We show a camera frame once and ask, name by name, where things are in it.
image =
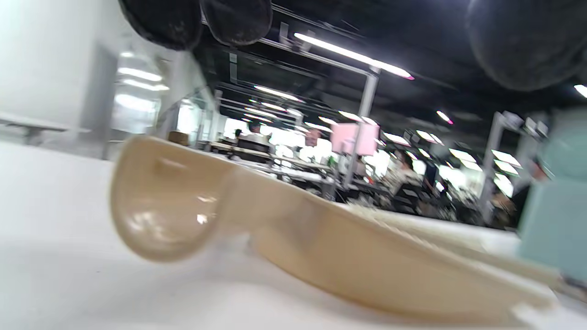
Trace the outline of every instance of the white table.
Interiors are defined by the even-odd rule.
[[[110,222],[110,162],[6,143],[0,154],[0,329],[430,328],[310,287],[257,256],[247,237],[179,264],[143,261]],[[587,328],[567,309],[532,319]]]
[[[25,130],[25,144],[33,146],[38,146],[41,144],[41,133],[44,131],[76,131],[82,133],[89,132],[87,129],[73,128],[59,123],[48,122],[46,120],[13,115],[12,113],[0,113],[0,124],[23,128]]]

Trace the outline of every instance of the ceiling light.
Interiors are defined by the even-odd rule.
[[[145,72],[142,70],[131,69],[131,68],[119,68],[118,72],[123,75],[135,76],[141,79],[150,80],[152,82],[160,82],[163,77],[154,73]]]
[[[431,158],[430,155],[426,151],[424,151],[424,149],[418,148],[418,150],[424,155],[424,157]]]
[[[332,119],[329,119],[329,118],[324,118],[324,117],[318,117],[318,118],[320,118],[320,120],[321,120],[321,121],[323,121],[323,122],[325,122],[325,123],[327,123],[327,124],[331,124],[331,125],[338,125],[338,123],[337,123],[337,122],[335,122],[335,121],[334,121],[334,120],[332,120]]]
[[[441,117],[441,118],[442,118],[442,119],[443,119],[445,122],[447,122],[447,123],[449,123],[449,124],[451,124],[451,125],[453,124],[453,121],[452,121],[452,120],[450,120],[450,118],[448,118],[448,116],[447,116],[447,115],[445,115],[445,114],[444,114],[442,111],[438,110],[438,111],[436,111],[436,113],[438,113],[438,115],[439,115],[439,116],[440,116],[440,117]]]
[[[284,99],[289,99],[289,100],[294,100],[294,101],[301,102],[301,100],[300,100],[300,99],[298,99],[297,97],[295,97],[295,96],[293,96],[293,95],[286,94],[286,93],[284,93],[284,92],[280,92],[280,91],[278,91],[278,90],[269,89],[269,88],[267,88],[267,87],[263,87],[263,86],[254,86],[254,87],[255,87],[256,89],[260,90],[260,91],[263,91],[263,92],[265,92],[265,93],[269,93],[269,94],[277,95],[277,96],[280,96],[280,97],[282,97],[282,98],[284,98]]]
[[[251,118],[254,118],[254,119],[263,120],[264,122],[272,123],[272,121],[270,121],[270,120],[269,120],[269,119],[267,119],[267,118],[253,116],[253,115],[251,115],[251,114],[249,114],[249,113],[245,113],[245,116],[247,116],[247,117],[251,117]]]
[[[139,87],[142,89],[148,89],[148,90],[152,90],[154,92],[157,92],[159,90],[163,90],[163,87],[166,87],[164,85],[153,86],[153,85],[149,85],[148,83],[141,83],[141,82],[138,82],[133,79],[125,79],[125,80],[122,80],[122,82],[127,85],[130,85],[130,86]]]
[[[374,121],[373,119],[371,119],[371,118],[369,118],[369,117],[361,117],[361,118],[363,118],[363,120],[364,120],[364,121],[365,121],[367,124],[371,124],[371,125],[377,126],[377,122],[376,122],[376,121]]]
[[[492,150],[492,151],[493,151],[493,154],[497,157],[497,159],[499,159],[501,161],[505,161],[506,163],[510,163],[510,164],[516,165],[518,167],[521,167],[521,165],[514,158],[514,156],[512,156],[508,153],[503,153],[501,151],[497,151],[497,150]]]
[[[430,136],[438,143],[438,144],[442,144],[444,145],[444,143],[442,143],[442,141],[434,134],[430,134]]]
[[[300,131],[302,131],[302,132],[306,132],[306,133],[307,133],[307,132],[309,132],[309,130],[305,129],[305,128],[304,128],[304,127],[302,127],[302,126],[296,126],[295,128],[299,129],[299,130],[300,130]]]
[[[308,123],[308,122],[304,122],[304,124],[310,126],[311,128],[314,128],[314,129],[319,129],[319,130],[323,130],[323,131],[332,133],[332,130],[326,126],[320,126],[320,125],[316,125],[316,124],[312,124],[312,123]]]
[[[406,153],[408,156],[410,156],[410,158],[412,158],[413,160],[418,160],[418,157],[416,157],[416,155],[414,155],[413,153],[409,152],[406,150]]]
[[[361,55],[359,53],[351,52],[350,50],[347,50],[347,49],[344,49],[344,48],[341,48],[341,47],[332,45],[330,43],[327,43],[327,42],[324,42],[324,41],[321,41],[321,40],[318,40],[318,39],[315,39],[315,38],[312,38],[312,37],[303,35],[301,33],[295,33],[294,36],[296,38],[299,38],[299,39],[301,39],[301,40],[303,40],[305,42],[309,42],[309,43],[311,43],[313,45],[316,45],[318,47],[322,47],[322,48],[328,49],[328,50],[330,50],[332,52],[335,52],[335,53],[338,53],[338,54],[341,54],[341,55],[345,55],[345,56],[350,57],[352,59],[358,60],[360,62],[367,63],[368,65],[372,65],[372,66],[375,66],[377,68],[381,68],[381,69],[383,69],[385,71],[388,71],[388,72],[393,73],[394,75],[398,75],[398,76],[401,76],[401,77],[404,77],[404,78],[408,78],[408,79],[411,79],[411,80],[414,79],[407,71],[405,71],[404,69],[400,69],[397,66],[393,66],[393,65],[390,65],[390,64],[387,64],[387,63],[383,63],[383,62],[378,61],[378,60],[374,60],[374,59],[369,58],[369,57],[367,57],[365,55]]]
[[[464,151],[459,151],[459,150],[454,150],[454,149],[449,149],[450,153],[454,155],[454,157],[460,159],[460,160],[466,160],[466,161],[470,161],[472,163],[476,163],[477,161],[475,160],[475,158],[473,158],[473,156],[471,156],[470,154],[464,152]]]
[[[285,110],[284,108],[282,108],[280,106],[272,105],[270,103],[265,103],[265,102],[261,102],[261,104],[264,105],[264,106],[266,106],[266,107],[270,107],[271,109],[275,109],[275,110],[287,112],[287,110]]]
[[[301,112],[297,111],[296,109],[288,109],[288,112],[294,116],[298,116],[298,117],[303,116],[303,114]]]
[[[587,97],[587,87],[583,85],[575,85],[577,92],[581,93],[584,97]]]
[[[357,116],[354,113],[350,113],[350,112],[344,112],[344,111],[338,111],[341,115],[343,115],[344,117],[347,117],[348,119],[352,119],[352,120],[356,120],[357,122],[362,122],[363,119],[361,119],[361,117]]]
[[[497,179],[499,179],[500,181],[509,181],[508,177],[501,174],[501,173],[496,173],[495,176],[497,177]]]
[[[272,113],[268,113],[268,112],[265,112],[265,111],[253,109],[253,108],[250,108],[250,107],[246,107],[245,110],[246,111],[249,111],[249,112],[252,112],[252,113],[256,113],[256,114],[261,115],[261,116],[271,117],[271,118],[277,118],[277,116],[274,115],[274,114],[272,114]]]
[[[515,170],[515,168],[510,165],[509,163],[506,163],[504,161],[500,161],[500,160],[496,160],[495,164],[497,165],[497,167],[499,167],[502,171],[506,171],[508,173],[512,173],[512,174],[518,174],[518,171]]]
[[[481,169],[481,167],[479,165],[477,165],[477,163],[472,163],[470,161],[466,161],[466,160],[462,160],[462,159],[461,159],[461,162],[463,163],[463,165],[465,165],[469,169],[472,169],[472,170],[475,170],[475,171],[479,171],[479,172],[483,172],[483,170]]]
[[[123,107],[127,107],[129,109],[144,111],[144,112],[154,112],[155,111],[155,103],[149,100],[141,99],[136,96],[127,95],[127,94],[118,94],[114,98],[116,103],[122,105]]]
[[[430,134],[421,131],[421,130],[417,130],[416,133],[418,133],[419,136],[421,136],[424,140],[428,141],[428,142],[432,142],[432,143],[436,143],[436,140],[430,136]]]
[[[404,139],[401,136],[393,135],[393,134],[389,134],[389,133],[383,133],[383,135],[385,135],[385,137],[388,140],[393,141],[395,143],[403,144],[405,146],[409,146],[410,145],[410,143],[408,141],[406,141],[406,139]]]

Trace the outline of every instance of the black gloved finger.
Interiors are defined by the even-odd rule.
[[[119,0],[124,16],[143,38],[165,48],[193,49],[200,41],[200,0]]]
[[[481,67],[509,89],[554,85],[584,63],[585,0],[472,0],[466,24]]]
[[[271,0],[202,0],[202,9],[212,35],[225,45],[250,45],[271,28]]]

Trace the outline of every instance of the pink sign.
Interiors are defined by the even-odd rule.
[[[357,154],[360,156],[372,156],[377,151],[376,140],[379,138],[379,126],[366,123],[362,125]],[[330,128],[332,129],[332,134],[330,134],[332,151],[336,153],[352,153],[359,125],[354,123],[337,124],[332,125]]]

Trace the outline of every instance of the mint green object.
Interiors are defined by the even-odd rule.
[[[587,127],[553,136],[540,159],[552,180],[532,186],[518,253],[587,282]]]

